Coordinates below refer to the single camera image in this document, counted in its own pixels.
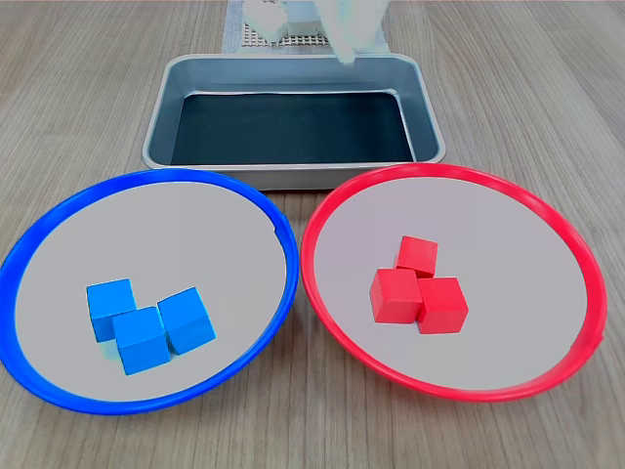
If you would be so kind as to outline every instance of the wooden table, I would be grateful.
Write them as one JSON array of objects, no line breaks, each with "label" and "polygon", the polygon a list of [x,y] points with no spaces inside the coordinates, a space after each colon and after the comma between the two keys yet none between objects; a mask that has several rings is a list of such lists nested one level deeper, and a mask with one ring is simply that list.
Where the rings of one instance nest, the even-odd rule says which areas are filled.
[{"label": "wooden table", "polygon": [[[143,168],[163,67],[219,52],[225,14],[214,1],[0,3],[2,258],[58,202]],[[594,249],[609,311],[588,365],[513,404],[422,396],[347,355],[300,289],[251,365],[164,411],[75,414],[2,369],[0,467],[625,467],[625,4],[401,2],[385,30],[423,68],[445,161],[537,193]],[[301,240],[323,196],[272,198]]]}]

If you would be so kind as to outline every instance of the red cube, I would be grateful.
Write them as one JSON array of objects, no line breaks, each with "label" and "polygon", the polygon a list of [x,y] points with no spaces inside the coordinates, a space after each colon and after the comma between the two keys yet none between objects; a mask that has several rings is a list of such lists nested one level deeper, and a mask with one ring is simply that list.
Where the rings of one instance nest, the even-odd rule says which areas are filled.
[{"label": "red cube", "polygon": [[417,319],[422,334],[460,332],[469,307],[457,278],[419,278],[423,308]]},{"label": "red cube", "polygon": [[423,305],[419,280],[405,269],[379,269],[369,295],[376,322],[412,323]]},{"label": "red cube", "polygon": [[395,268],[410,269],[418,278],[434,276],[437,267],[438,243],[404,236],[395,258]]}]

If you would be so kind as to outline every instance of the blue plate rim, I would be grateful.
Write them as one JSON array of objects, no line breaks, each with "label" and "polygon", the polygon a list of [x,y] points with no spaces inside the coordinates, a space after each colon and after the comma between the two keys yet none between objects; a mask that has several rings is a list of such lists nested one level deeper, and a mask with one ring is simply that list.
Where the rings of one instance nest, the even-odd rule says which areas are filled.
[{"label": "blue plate rim", "polygon": [[[159,398],[130,402],[107,402],[71,394],[50,383],[28,362],[16,331],[16,303],[21,279],[30,259],[44,239],[66,219],[115,193],[159,183],[203,183],[218,186],[247,198],[273,222],[286,261],[284,292],[270,324],[256,342],[219,373],[183,391]],[[287,218],[266,196],[229,176],[194,169],[149,169],[108,179],[78,192],[39,218],[16,242],[0,268],[0,361],[26,390],[40,399],[68,410],[99,415],[150,412],[193,399],[230,379],[270,343],[282,327],[295,300],[299,280],[299,254]]]}]

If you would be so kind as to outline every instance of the red plate rim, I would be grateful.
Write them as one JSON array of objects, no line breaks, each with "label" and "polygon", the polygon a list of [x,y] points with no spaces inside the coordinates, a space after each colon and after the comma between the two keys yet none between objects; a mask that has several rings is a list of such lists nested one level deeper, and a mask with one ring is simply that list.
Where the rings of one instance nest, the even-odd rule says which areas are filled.
[{"label": "red plate rim", "polygon": [[[484,391],[465,391],[420,381],[378,362],[363,351],[327,311],[314,275],[314,251],[319,234],[328,218],[348,198],[365,189],[388,181],[424,177],[467,181],[513,198],[544,220],[562,238],[575,256],[586,283],[588,298],[586,318],[568,354],[546,373],[517,386]],[[604,278],[595,256],[581,235],[560,213],[536,195],[509,181],[474,169],[440,163],[407,163],[356,176],[331,192],[316,208],[304,232],[301,258],[304,287],[312,307],[339,343],[354,357],[383,376],[403,386],[433,396],[474,403],[505,402],[535,396],[562,384],[575,374],[592,357],[604,338],[607,315]]]}]

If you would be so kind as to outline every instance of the black tray bottom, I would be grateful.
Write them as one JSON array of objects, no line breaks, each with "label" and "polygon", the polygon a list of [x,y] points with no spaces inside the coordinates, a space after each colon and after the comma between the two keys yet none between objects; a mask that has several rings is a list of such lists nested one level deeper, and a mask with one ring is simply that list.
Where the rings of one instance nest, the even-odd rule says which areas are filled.
[{"label": "black tray bottom", "polygon": [[172,165],[412,161],[388,93],[193,95]]}]

